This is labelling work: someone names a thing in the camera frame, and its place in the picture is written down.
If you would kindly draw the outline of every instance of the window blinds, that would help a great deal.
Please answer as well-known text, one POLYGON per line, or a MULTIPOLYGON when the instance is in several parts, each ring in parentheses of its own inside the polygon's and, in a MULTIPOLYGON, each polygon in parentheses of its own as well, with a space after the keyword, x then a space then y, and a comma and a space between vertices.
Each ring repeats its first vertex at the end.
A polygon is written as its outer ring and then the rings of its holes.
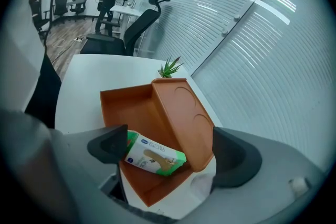
POLYGON ((152 39, 146 39, 144 46, 152 48, 151 57, 155 59, 181 56, 185 68, 190 70, 210 45, 220 42, 223 28, 246 2, 171 0, 162 3, 158 29, 152 39))
POLYGON ((193 76, 223 126, 333 163, 335 17, 327 0, 256 0, 193 76))

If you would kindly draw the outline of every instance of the wooden floor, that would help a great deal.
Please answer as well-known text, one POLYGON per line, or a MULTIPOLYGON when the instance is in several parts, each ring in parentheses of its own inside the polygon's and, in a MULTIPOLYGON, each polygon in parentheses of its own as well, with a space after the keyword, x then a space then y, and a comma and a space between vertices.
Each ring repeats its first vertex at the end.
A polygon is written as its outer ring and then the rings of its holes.
POLYGON ((75 20, 66 20, 63 23, 58 22, 51 28, 47 39, 47 55, 56 70, 57 74, 63 80, 65 72, 69 66, 72 57, 79 54, 86 42, 86 35, 94 33, 97 19, 92 18, 75 20), (77 37, 83 37, 81 42, 74 41, 77 37))

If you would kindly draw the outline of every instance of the cable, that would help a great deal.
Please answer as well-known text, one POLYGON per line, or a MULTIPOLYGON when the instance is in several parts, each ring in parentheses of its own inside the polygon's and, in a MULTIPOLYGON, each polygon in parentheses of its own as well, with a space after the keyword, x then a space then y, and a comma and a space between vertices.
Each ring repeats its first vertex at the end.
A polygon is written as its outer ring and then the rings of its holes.
POLYGON ((92 22, 91 22, 90 31, 92 31, 92 28, 93 28, 93 21, 94 21, 94 18, 92 18, 92 22))
POLYGON ((48 38, 48 34, 51 30, 51 23, 53 22, 52 21, 52 11, 53 11, 53 3, 54 3, 54 0, 50 0, 50 7, 49 7, 49 28, 44 36, 44 42, 43 42, 43 45, 45 47, 45 50, 47 52, 47 38, 48 38))
MULTIPOLYGON (((70 43, 70 42, 73 41, 73 39, 70 40, 70 41, 68 41, 68 42, 65 42, 65 39, 61 39, 61 40, 63 41, 63 42, 62 42, 62 45, 63 45, 63 44, 68 44, 68 43, 70 43)), ((62 48, 62 50, 58 53, 57 57, 52 61, 52 63, 51 63, 52 65, 54 64, 54 62, 56 61, 56 59, 60 56, 60 53, 64 51, 64 46, 53 45, 53 48, 62 48)))
MULTIPOLYGON (((90 35, 90 34, 94 34, 95 32, 91 32, 91 33, 88 33, 88 34, 83 34, 83 35, 81 35, 81 36, 78 36, 77 38, 80 38, 80 37, 85 37, 86 35, 90 35)), ((63 44, 68 44, 68 43, 70 43, 70 42, 72 42, 72 41, 74 41, 73 39, 72 40, 69 40, 69 41, 67 41, 67 42, 65 42, 65 39, 61 39, 61 40, 63 40, 63 43, 62 43, 62 45, 63 44)), ((51 64, 53 65, 54 64, 54 62, 64 53, 64 52, 66 52, 68 49, 70 49, 70 47, 71 47, 71 45, 68 47, 68 48, 66 48, 66 49, 64 49, 64 46, 60 46, 60 45, 53 45, 53 47, 54 48, 57 48, 57 47, 59 47, 59 48, 62 48, 62 50, 58 53, 58 55, 57 55, 57 57, 51 62, 51 64)))

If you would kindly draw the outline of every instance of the small succulent plant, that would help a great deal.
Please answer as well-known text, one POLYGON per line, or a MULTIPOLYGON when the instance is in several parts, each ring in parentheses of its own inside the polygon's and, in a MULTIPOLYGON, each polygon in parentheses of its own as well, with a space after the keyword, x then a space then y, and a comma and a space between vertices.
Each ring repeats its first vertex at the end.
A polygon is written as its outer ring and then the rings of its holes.
POLYGON ((172 57, 170 56, 169 59, 166 61, 166 64, 164 65, 164 67, 161 65, 161 69, 159 70, 159 73, 161 75, 162 78, 171 78, 173 73, 176 73, 179 69, 179 67, 182 64, 176 66, 178 60, 180 59, 180 57, 177 57, 170 65, 170 60, 172 59, 172 57))

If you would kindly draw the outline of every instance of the person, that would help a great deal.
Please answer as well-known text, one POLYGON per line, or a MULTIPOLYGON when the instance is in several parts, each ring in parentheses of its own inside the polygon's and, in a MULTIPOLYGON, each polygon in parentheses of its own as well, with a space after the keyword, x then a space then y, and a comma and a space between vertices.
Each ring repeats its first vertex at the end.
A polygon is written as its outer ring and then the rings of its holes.
POLYGON ((29 0, 12 0, 3 18, 0 108, 26 112, 54 128, 61 80, 40 41, 31 11, 29 0))
MULTIPOLYGON (((102 0, 100 14, 96 23, 96 34, 100 34, 101 21, 104 19, 105 14, 107 13, 107 21, 111 22, 113 18, 113 12, 110 9, 116 4, 116 0, 102 0)), ((108 35, 112 36, 112 26, 107 27, 108 35)))

